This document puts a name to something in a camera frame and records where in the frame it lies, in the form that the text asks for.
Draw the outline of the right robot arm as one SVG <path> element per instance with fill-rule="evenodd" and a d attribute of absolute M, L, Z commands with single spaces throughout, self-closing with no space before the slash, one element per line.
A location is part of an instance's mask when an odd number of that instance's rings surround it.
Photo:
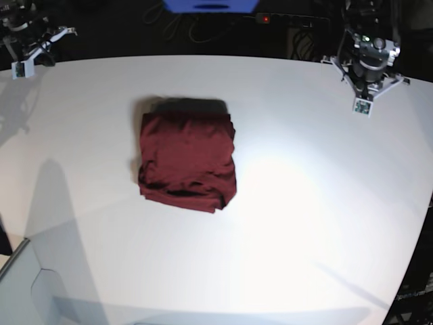
<path fill-rule="evenodd" d="M 1 49 L 13 62 L 55 66 L 53 44 L 66 35 L 77 35 L 74 27 L 60 25 L 63 9 L 63 1 L 2 1 Z"/>

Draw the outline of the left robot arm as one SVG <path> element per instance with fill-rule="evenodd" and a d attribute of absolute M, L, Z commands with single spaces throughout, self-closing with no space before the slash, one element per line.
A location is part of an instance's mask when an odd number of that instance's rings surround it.
<path fill-rule="evenodd" d="M 394 71 L 401 54 L 401 1 L 345 1 L 337 52 L 324 56 L 352 89 L 356 104 L 373 104 L 388 90 L 409 84 Z"/>

